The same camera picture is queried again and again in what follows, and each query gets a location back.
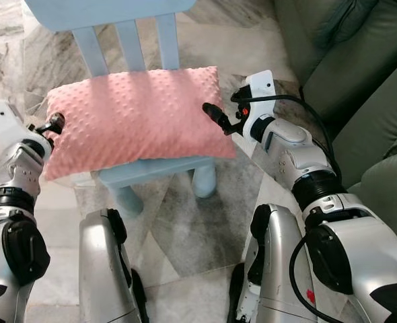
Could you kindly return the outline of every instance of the chair seat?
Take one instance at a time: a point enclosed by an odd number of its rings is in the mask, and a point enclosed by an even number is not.
[[[213,165],[213,162],[213,157],[201,156],[173,159],[140,159],[130,164],[100,170],[98,178],[107,187],[122,188],[154,180],[165,175]]]

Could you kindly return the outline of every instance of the chair slat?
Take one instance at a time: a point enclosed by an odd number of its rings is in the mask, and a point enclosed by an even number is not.
[[[178,35],[174,13],[158,15],[157,31],[163,69],[179,69]]]
[[[115,24],[118,39],[129,71],[146,70],[135,20]]]
[[[74,29],[72,33],[91,75],[95,77],[109,74],[106,60],[104,59],[94,28],[84,27]]]

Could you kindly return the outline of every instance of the black connector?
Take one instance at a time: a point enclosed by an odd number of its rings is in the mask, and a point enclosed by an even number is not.
[[[264,131],[266,130],[267,126],[274,120],[275,118],[271,116],[268,116],[265,119],[258,118],[251,127],[251,137],[261,143]]]
[[[56,112],[52,116],[50,116],[49,121],[47,123],[45,123],[41,127],[38,127],[36,129],[36,132],[43,134],[45,131],[52,131],[53,133],[60,135],[63,132],[64,126],[65,126],[64,116],[61,113]]]
[[[220,107],[205,102],[202,106],[203,111],[212,119],[213,122],[218,124],[224,131],[224,135],[228,136],[232,133],[242,134],[242,129],[245,122],[241,121],[236,124],[231,124],[228,116],[220,109]]]

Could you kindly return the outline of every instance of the pink pillow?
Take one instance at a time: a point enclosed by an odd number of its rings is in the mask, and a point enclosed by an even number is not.
[[[126,72],[63,85],[48,111],[65,117],[46,165],[48,180],[138,159],[235,157],[230,137],[202,111],[222,106],[216,67]]]

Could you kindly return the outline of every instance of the chair leg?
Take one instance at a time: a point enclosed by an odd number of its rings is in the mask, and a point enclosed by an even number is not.
[[[217,176],[215,164],[201,166],[194,170],[192,189],[197,197],[205,199],[210,197],[217,189]]]
[[[109,188],[116,207],[124,217],[136,217],[143,210],[143,201],[136,195],[131,186],[122,188]]]

